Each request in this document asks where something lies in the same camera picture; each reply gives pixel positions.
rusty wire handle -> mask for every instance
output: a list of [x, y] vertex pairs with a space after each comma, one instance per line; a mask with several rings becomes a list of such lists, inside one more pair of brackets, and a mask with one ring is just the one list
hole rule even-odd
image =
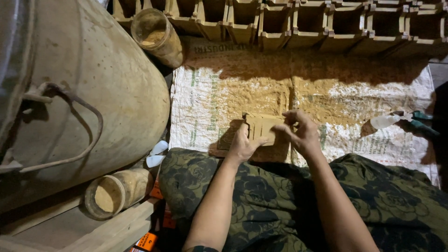
[[80, 160], [80, 159], [84, 158], [85, 156], [87, 156], [87, 154], [89, 154], [89, 152], [93, 149], [93, 147], [95, 147], [96, 143], [99, 140], [99, 137], [101, 136], [101, 133], [103, 132], [103, 116], [101, 115], [101, 113], [97, 109], [95, 109], [92, 105], [90, 105], [87, 102], [85, 102], [83, 99], [79, 98], [77, 95], [73, 94], [72, 92], [66, 90], [65, 88], [63, 88], [63, 87], [61, 87], [61, 86], [59, 86], [59, 85], [57, 85], [55, 83], [44, 82], [44, 83], [42, 83], [39, 86], [39, 90], [42, 93], [45, 90], [47, 90], [48, 88], [56, 89], [57, 91], [59, 91], [59, 92], [63, 93], [64, 95], [66, 95], [70, 99], [70, 101], [76, 101], [77, 103], [79, 103], [83, 107], [85, 107], [86, 109], [92, 111], [98, 118], [98, 131], [96, 133], [96, 137], [93, 139], [93, 141], [89, 145], [89, 147], [87, 147], [87, 149], [85, 149], [78, 156], [72, 157], [72, 158], [68, 158], [68, 159], [64, 159], [64, 160], [60, 160], [60, 161], [51, 162], [51, 163], [25, 167], [25, 168], [20, 170], [20, 173], [25, 173], [25, 172], [45, 169], [45, 168], [48, 168], [48, 167], [52, 167], [52, 166], [56, 166], [56, 165], [63, 165], [63, 164], [67, 164], [67, 163], [71, 163], [71, 162], [75, 162], [77, 160]]

orange label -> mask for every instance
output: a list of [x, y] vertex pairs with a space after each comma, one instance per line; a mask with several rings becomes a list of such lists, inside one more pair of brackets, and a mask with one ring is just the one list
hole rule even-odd
[[147, 251], [151, 251], [157, 241], [157, 236], [155, 234], [146, 233], [138, 242], [137, 247], [143, 248]]
[[154, 187], [152, 188], [151, 192], [149, 193], [150, 196], [155, 197], [157, 199], [163, 199], [162, 193], [160, 192], [159, 187], [159, 173], [157, 173], [157, 177], [155, 178]]
[[169, 210], [168, 204], [165, 205], [164, 223], [162, 227], [176, 228], [176, 221], [172, 219], [171, 211]]

dusty surface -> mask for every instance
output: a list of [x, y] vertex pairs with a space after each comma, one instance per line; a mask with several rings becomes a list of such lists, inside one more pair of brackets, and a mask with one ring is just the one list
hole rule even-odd
[[121, 194], [115, 183], [110, 179], [103, 179], [96, 188], [95, 202], [106, 212], [114, 212], [120, 206]]
[[165, 29], [159, 29], [152, 31], [146, 39], [142, 41], [142, 45], [151, 46], [155, 45], [165, 36]]

dark green cloth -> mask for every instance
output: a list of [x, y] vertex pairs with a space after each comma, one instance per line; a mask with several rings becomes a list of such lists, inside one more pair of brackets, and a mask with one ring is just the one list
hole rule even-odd
[[[162, 163], [160, 189], [185, 235], [221, 162], [172, 148]], [[448, 196], [425, 174], [355, 154], [330, 166], [380, 249], [447, 251]], [[241, 164], [224, 251], [328, 251], [309, 169]]]

